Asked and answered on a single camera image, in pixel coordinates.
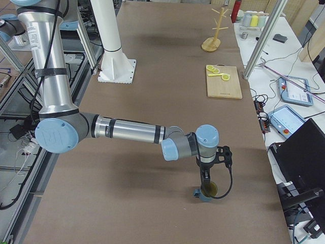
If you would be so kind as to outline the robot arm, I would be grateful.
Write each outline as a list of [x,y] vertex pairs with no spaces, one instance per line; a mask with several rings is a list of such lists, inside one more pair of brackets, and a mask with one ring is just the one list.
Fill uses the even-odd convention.
[[200,168],[201,187],[194,195],[203,201],[217,197],[210,168],[222,154],[218,130],[202,125],[184,134],[179,127],[163,127],[137,121],[82,113],[71,97],[59,27],[77,12],[71,1],[15,1],[18,19],[27,29],[38,81],[36,94],[42,109],[35,136],[51,153],[65,153],[85,138],[120,138],[159,144],[164,159],[174,161],[194,156]]

